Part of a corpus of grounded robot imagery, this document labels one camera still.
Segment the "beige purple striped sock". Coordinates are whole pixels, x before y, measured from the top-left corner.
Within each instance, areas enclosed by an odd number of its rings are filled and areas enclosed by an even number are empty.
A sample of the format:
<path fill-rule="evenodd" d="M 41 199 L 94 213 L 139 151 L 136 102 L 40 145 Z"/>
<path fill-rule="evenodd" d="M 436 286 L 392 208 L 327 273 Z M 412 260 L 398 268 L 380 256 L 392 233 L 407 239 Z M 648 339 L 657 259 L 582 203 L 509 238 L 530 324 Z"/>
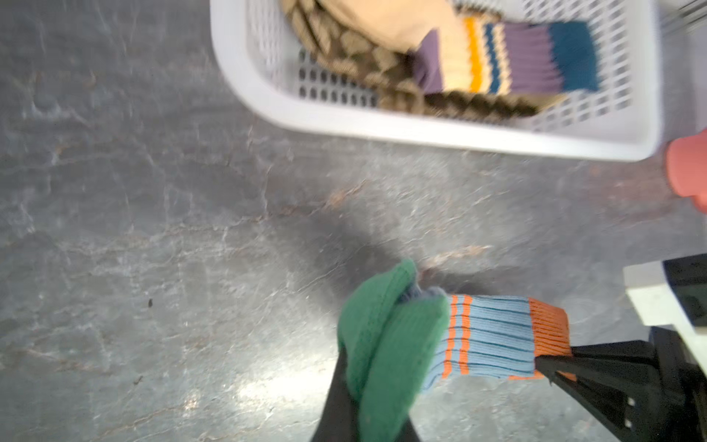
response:
<path fill-rule="evenodd" d="M 326 1 L 324 9 L 376 44 L 412 57 L 423 94 L 597 92 L 587 22 L 515 22 L 462 13 L 449 1 Z"/>

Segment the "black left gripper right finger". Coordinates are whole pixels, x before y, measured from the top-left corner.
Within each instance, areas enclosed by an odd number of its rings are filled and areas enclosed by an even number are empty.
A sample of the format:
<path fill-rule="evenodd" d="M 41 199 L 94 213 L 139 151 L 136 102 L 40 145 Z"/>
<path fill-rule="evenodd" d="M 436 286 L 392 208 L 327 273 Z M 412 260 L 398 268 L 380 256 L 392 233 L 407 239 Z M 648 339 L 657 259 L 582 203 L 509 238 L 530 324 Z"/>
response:
<path fill-rule="evenodd" d="M 412 421 L 408 419 L 401 428 L 399 433 L 399 442 L 420 442 L 421 439 L 418 436 Z"/>

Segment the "blue green orange sock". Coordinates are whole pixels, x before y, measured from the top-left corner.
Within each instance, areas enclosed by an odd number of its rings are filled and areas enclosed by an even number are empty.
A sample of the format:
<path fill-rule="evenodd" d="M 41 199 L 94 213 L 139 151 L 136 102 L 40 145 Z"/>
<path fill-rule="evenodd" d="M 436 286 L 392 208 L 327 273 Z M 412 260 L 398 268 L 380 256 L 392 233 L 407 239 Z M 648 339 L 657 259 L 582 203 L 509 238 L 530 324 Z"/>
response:
<path fill-rule="evenodd" d="M 563 309 L 527 297 L 422 289 L 411 260 L 353 291 L 337 338 L 362 441 L 395 440 L 417 396 L 441 379 L 537 379 L 537 357 L 572 354 Z"/>

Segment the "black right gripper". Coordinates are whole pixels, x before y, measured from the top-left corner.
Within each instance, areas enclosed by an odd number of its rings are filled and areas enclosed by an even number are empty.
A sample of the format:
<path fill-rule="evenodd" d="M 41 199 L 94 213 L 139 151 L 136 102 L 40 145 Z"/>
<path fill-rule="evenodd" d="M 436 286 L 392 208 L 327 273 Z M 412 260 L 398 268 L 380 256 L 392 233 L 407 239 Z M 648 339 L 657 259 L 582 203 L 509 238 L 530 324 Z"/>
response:
<path fill-rule="evenodd" d="M 653 327 L 649 341 L 578 346 L 535 365 L 620 441 L 705 441 L 706 375 L 676 331 Z"/>

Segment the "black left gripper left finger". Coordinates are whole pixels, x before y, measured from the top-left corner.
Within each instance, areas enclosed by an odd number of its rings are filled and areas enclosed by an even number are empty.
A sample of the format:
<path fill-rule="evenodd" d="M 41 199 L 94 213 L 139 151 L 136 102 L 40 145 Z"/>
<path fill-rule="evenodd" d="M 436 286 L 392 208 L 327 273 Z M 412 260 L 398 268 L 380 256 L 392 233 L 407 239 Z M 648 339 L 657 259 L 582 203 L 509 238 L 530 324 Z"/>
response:
<path fill-rule="evenodd" d="M 357 442 L 356 402 L 346 384 L 347 355 L 340 353 L 312 442 Z"/>

